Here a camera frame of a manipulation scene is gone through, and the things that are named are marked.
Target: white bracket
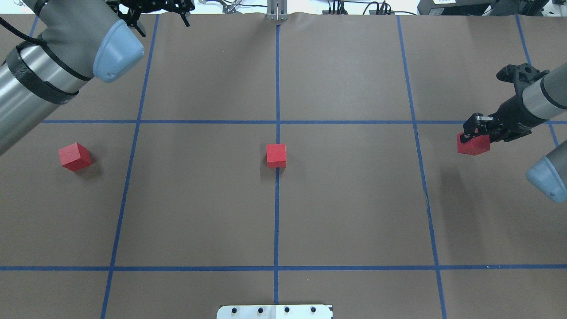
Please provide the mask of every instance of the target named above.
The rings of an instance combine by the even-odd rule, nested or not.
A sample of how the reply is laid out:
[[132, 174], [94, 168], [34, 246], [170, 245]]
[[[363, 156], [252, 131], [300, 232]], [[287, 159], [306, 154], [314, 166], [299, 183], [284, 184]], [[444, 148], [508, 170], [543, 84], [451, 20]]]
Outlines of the white bracket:
[[217, 319], [333, 319], [331, 305], [222, 306]]
[[268, 20], [287, 20], [287, 0], [268, 0]]

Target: blue joint cap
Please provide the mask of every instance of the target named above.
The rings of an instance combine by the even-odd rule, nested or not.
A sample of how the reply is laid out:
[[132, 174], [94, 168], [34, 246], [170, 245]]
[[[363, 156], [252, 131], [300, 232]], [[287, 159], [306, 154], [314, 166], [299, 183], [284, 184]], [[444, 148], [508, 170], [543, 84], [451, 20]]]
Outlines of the blue joint cap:
[[528, 180], [547, 197], [561, 203], [567, 200], [567, 187], [553, 163], [544, 156], [526, 173]]
[[92, 67], [94, 75], [106, 83], [119, 79], [143, 57], [143, 45], [126, 22], [118, 20], [104, 37]]

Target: red block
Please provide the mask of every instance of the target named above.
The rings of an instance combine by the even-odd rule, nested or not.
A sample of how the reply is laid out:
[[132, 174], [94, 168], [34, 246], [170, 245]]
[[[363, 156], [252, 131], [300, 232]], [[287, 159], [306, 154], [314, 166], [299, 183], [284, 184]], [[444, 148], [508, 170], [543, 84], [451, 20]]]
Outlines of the red block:
[[266, 146], [266, 161], [268, 167], [285, 167], [287, 164], [287, 156], [285, 144], [268, 144]]
[[464, 133], [457, 135], [457, 152], [466, 155], [479, 155], [490, 150], [490, 136], [481, 135], [474, 137], [466, 143], [460, 142], [460, 137]]
[[61, 166], [71, 171], [78, 171], [92, 164], [88, 150], [79, 143], [60, 149], [59, 159], [61, 160]]

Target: metal clamp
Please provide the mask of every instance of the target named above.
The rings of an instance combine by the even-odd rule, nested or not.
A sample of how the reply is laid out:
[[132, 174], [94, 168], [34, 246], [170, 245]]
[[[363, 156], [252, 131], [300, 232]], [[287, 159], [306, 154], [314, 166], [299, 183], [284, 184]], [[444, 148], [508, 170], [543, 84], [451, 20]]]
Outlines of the metal clamp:
[[287, 20], [287, 0], [268, 0], [268, 20]]

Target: black band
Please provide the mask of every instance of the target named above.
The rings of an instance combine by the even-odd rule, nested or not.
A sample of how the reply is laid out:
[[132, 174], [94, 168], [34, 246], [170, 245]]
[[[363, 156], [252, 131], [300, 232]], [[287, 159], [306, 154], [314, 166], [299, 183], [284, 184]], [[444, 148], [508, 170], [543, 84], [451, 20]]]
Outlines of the black band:
[[[41, 34], [37, 38], [39, 40], [43, 40], [43, 37], [41, 36]], [[86, 77], [83, 74], [80, 74], [77, 71], [73, 70], [69, 65], [66, 65], [65, 62], [61, 61], [61, 59], [58, 58], [55, 55], [55, 53], [53, 53], [53, 51], [51, 51], [51, 49], [47, 45], [44, 45], [42, 48], [43, 48], [43, 51], [45, 51], [45, 53], [47, 53], [47, 55], [51, 58], [51, 60], [53, 60], [55, 63], [57, 63], [57, 65], [59, 65], [61, 67], [61, 69], [67, 71], [69, 74], [71, 74], [75, 78], [83, 80], [85, 82], [92, 80], [92, 78]]]
[[33, 13], [39, 16], [41, 9], [43, 9], [43, 6], [45, 6], [48, 1], [49, 0], [37, 0], [36, 4], [33, 6]]
[[25, 44], [24, 42], [8, 54], [6, 64], [10, 72], [12, 72], [12, 75], [26, 87], [26, 89], [47, 102], [61, 105], [73, 99], [79, 91], [72, 94], [61, 91], [51, 83], [47, 81], [44, 82], [29, 68], [21, 55], [22, 48], [27, 46], [29, 46], [29, 44]]
[[541, 81], [539, 83], [540, 87], [541, 87], [541, 92], [543, 93], [543, 96], [547, 99], [547, 101], [549, 101], [551, 104], [553, 104], [554, 106], [563, 109], [563, 110], [567, 110], [567, 106], [563, 106], [557, 102], [555, 102], [555, 100], [553, 100], [551, 98], [551, 96], [549, 96], [549, 94], [547, 93], [547, 90], [545, 89], [545, 86], [543, 85], [543, 80], [545, 79], [545, 77], [541, 78]]

